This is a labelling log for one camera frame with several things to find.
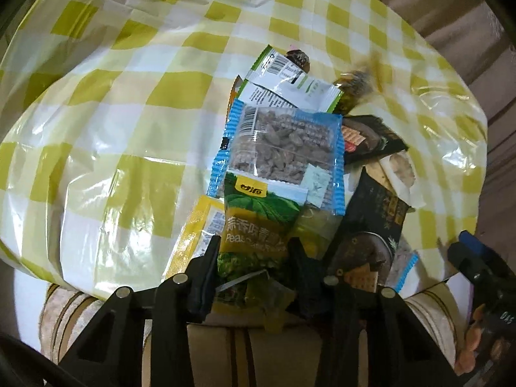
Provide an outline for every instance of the yellow snack packet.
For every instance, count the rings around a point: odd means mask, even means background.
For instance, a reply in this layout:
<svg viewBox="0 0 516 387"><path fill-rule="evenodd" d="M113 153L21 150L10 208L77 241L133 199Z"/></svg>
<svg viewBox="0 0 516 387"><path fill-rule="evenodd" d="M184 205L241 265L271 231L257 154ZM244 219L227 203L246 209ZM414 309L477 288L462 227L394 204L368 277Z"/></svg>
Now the yellow snack packet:
<svg viewBox="0 0 516 387"><path fill-rule="evenodd" d="M202 256L212 236L220 235L223 229L224 203L202 195L175 242L163 280L184 272L190 260Z"/></svg>

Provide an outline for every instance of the white sticker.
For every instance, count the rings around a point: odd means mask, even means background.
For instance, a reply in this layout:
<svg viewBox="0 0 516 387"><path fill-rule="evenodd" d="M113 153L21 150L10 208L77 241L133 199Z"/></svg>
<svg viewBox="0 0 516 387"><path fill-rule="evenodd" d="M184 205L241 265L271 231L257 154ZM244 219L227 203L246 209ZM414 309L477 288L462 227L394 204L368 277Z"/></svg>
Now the white sticker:
<svg viewBox="0 0 516 387"><path fill-rule="evenodd" d="M201 231L201 237L199 238L199 242L197 243L197 246L195 246L195 250L193 251L192 259L194 257L204 256L212 237L214 235L222 234L223 229L224 211L222 209L211 206L210 212L208 212L208 217L206 218L206 222L204 223L204 227Z"/></svg>
<svg viewBox="0 0 516 387"><path fill-rule="evenodd" d="M329 171L308 164L306 171L301 181L301 187L308 189L308 196L306 201L320 208L323 204L324 195L331 181L331 174Z"/></svg>

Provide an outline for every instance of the barcode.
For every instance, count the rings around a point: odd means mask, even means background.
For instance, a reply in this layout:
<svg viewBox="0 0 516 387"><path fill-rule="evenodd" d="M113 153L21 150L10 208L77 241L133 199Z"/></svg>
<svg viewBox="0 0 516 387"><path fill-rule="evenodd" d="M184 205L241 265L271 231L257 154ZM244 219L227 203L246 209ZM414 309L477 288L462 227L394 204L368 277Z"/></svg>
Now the barcode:
<svg viewBox="0 0 516 387"><path fill-rule="evenodd" d="M287 62L287 58L281 55L277 55L273 63L270 64L269 68L267 68L267 71L271 74L279 74L281 69L287 65Z"/></svg>
<svg viewBox="0 0 516 387"><path fill-rule="evenodd" d="M253 133L257 112L258 109L254 107L248 107L246 109L246 112L243 114L243 118L240 123L240 129L238 130L238 133L240 135L247 135Z"/></svg>

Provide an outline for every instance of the green snack bag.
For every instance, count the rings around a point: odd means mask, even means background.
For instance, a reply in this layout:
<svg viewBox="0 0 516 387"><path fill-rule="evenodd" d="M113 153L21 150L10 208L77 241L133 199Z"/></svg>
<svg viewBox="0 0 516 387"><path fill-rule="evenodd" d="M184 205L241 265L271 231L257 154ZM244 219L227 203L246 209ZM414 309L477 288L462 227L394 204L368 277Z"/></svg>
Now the green snack bag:
<svg viewBox="0 0 516 387"><path fill-rule="evenodd" d="M286 236L307 194L307 189L294 184L233 170L226 173L225 226L217 259L223 283L220 301L244 305L248 281L264 272L280 284L292 285L285 267Z"/></svg>
<svg viewBox="0 0 516 387"><path fill-rule="evenodd" d="M247 73L246 80L279 95L307 112L332 112L341 97L333 84L305 73L287 57L268 45ZM246 81L238 98L243 100Z"/></svg>

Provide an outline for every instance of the green pea snack bag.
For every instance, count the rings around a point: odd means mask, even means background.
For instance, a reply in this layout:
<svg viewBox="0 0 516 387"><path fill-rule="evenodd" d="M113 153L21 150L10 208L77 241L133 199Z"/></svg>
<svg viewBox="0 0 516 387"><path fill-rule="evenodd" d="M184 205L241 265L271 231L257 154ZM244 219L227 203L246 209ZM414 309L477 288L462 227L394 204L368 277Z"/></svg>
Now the green pea snack bag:
<svg viewBox="0 0 516 387"><path fill-rule="evenodd" d="M307 189L228 171L224 180L225 226L217 260L222 285L217 299L277 314L293 300L285 266L286 236L303 207ZM285 305L285 298L291 298Z"/></svg>

